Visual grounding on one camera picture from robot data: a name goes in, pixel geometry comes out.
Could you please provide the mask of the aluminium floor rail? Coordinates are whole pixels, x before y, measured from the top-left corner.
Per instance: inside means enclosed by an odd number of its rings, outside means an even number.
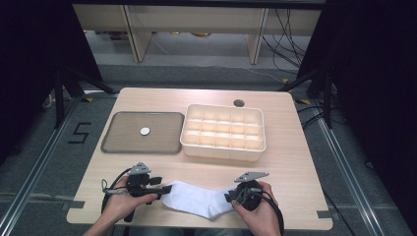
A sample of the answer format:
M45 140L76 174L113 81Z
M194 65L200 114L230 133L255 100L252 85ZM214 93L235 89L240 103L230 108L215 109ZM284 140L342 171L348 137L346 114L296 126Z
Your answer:
M44 172L47 164L49 163L53 151L55 151L59 140L64 133L67 124L73 114L74 110L80 103L79 98L72 98L68 106L64 110L64 118L61 123L51 133L45 147L37 158L36 162L32 166L29 174L19 191L13 197L9 207L0 219L0 236L9 236L13 231L19 217L21 216L34 187L40 179L40 176Z
M350 195L361 214L361 217L365 223L366 228L371 236L386 236L377 215L372 208L370 201L365 195L358 179L356 178L353 169L351 168L348 159L344 151L339 144L334 131L328 127L328 123L320 118L318 120L321 130L328 142L329 148L335 158L337 166L341 172L341 175L349 189Z

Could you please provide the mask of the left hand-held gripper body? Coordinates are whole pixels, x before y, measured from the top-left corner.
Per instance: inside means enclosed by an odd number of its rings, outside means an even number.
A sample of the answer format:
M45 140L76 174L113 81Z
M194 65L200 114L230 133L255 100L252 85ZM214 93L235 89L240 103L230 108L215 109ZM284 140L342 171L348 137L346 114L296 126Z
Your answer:
M143 163L134 165L128 172L126 188L133 197L141 197L149 194L148 184L151 170Z

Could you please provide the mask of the person's left hand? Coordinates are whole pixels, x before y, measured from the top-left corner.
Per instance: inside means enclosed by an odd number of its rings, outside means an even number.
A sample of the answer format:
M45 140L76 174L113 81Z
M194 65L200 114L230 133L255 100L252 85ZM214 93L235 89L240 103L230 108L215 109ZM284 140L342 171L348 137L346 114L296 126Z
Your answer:
M153 202L157 194L148 194L141 197L132 197L129 193L112 195L101 214L105 222L114 224L127 217L138 206Z

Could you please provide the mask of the black tripod stand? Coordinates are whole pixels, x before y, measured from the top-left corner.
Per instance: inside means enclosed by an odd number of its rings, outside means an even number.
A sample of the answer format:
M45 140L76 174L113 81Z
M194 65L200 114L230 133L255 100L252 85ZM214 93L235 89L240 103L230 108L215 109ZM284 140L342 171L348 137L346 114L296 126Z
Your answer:
M90 77L79 70L71 67L58 67L54 75L56 107L56 121L54 128L59 128L65 119L63 89L66 89L71 98L81 98L86 94L80 85L80 81L85 81L108 94L118 93L118 90L109 87L103 81Z
M279 88L278 91L290 91L303 83L310 81L310 85L306 91L309 98L323 97L323 112L325 123L328 128L332 128L330 113L331 113L331 87L332 80L331 76L324 69L314 69L311 72L298 77L294 82L286 84L283 88Z

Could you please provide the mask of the white sock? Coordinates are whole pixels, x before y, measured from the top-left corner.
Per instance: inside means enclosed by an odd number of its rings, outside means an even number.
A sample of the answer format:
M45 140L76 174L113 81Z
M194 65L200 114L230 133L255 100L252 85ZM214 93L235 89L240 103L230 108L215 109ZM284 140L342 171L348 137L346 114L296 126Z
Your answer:
M224 197L229 188L210 190L182 181L173 181L171 186L171 192L161 197L162 203L171 209L207 219L215 219L233 210L232 204Z

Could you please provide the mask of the grey rectangular tray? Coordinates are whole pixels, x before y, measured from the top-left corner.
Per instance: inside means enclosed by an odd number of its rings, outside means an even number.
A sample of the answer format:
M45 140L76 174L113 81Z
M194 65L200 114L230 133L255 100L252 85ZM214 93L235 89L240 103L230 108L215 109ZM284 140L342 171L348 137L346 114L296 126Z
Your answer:
M180 112L128 112L113 115L101 144L105 153L174 154L181 149ZM143 127L150 133L142 136Z

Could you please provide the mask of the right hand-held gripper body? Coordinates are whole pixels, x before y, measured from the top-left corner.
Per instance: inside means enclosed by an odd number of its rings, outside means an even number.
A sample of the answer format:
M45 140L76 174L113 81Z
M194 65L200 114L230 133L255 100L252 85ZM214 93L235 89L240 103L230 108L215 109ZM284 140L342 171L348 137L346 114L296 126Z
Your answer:
M267 172L245 172L237 177L234 200L248 211L255 210L262 200L262 187L258 179L267 177Z

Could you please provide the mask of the cream divided storage box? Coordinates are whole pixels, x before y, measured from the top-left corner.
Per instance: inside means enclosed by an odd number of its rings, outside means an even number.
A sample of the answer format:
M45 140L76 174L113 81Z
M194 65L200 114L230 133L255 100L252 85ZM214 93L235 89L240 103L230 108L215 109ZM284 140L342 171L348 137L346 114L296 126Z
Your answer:
M257 108L191 104L180 143L189 156L258 161L267 147L264 113Z

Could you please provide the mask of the beige wooden desk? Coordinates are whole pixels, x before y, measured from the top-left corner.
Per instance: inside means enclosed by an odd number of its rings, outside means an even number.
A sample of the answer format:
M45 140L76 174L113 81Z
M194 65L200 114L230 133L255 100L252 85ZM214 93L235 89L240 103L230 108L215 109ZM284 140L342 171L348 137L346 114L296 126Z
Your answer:
M144 60L154 31L244 34L251 64L258 62L265 34L310 36L319 10L273 8L168 7L133 5L73 6L84 30L124 31L137 62Z

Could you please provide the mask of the black curtain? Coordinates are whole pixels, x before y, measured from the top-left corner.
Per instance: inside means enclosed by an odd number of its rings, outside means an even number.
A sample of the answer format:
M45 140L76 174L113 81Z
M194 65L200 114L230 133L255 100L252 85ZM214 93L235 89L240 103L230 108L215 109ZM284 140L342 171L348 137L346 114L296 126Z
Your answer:
M0 164L65 69L101 79L72 1L0 0Z
M417 0L325 0L305 74L329 60L345 118L417 236Z

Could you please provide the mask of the person's right hand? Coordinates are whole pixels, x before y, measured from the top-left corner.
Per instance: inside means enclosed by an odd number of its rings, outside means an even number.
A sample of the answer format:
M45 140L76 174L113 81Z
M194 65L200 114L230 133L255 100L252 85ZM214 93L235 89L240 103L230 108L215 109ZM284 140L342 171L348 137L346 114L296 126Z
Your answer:
M278 217L268 201L262 200L259 206L253 211L244 209L236 201L233 201L231 204L250 231L251 229L275 228L280 232Z

